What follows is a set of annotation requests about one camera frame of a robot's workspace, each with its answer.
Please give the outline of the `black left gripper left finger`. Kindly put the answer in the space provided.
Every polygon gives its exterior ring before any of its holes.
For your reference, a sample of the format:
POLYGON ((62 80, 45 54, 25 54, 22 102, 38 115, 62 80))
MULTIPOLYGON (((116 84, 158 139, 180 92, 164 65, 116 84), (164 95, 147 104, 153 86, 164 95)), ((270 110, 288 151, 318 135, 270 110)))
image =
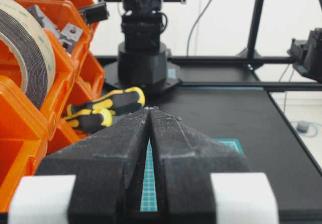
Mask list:
POLYGON ((140 210, 149 110, 47 155, 36 175, 75 175, 70 223, 122 223, 140 210))

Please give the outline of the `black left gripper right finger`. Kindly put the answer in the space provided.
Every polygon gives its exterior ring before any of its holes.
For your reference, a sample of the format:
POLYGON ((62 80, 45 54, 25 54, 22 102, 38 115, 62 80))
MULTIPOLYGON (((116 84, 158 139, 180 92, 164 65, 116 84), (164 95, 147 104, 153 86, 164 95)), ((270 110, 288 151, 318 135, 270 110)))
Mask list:
POLYGON ((215 223, 210 175, 250 172, 249 161, 158 108, 148 116, 157 206, 165 223, 215 223))

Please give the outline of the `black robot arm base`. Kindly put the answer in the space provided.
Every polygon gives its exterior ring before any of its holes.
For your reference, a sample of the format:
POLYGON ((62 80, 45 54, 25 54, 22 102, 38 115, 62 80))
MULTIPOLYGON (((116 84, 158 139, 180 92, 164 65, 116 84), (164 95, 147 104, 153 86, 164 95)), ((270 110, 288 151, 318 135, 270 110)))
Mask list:
POLYGON ((164 0, 122 0, 125 13, 116 62, 105 66, 105 83, 116 89, 140 87, 147 95, 161 94, 181 83, 180 68, 168 61, 160 35, 168 25, 164 0))

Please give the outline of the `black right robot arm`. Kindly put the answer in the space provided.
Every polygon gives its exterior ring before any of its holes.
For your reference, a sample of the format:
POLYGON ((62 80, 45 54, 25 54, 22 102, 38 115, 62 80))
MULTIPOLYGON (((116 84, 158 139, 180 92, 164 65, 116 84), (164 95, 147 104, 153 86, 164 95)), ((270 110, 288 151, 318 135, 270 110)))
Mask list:
POLYGON ((215 139, 236 138, 275 192, 281 223, 321 223, 321 168, 272 92, 321 90, 321 42, 292 40, 289 56, 172 56, 182 85, 148 104, 215 139), (262 82, 265 64, 293 65, 313 83, 262 82))

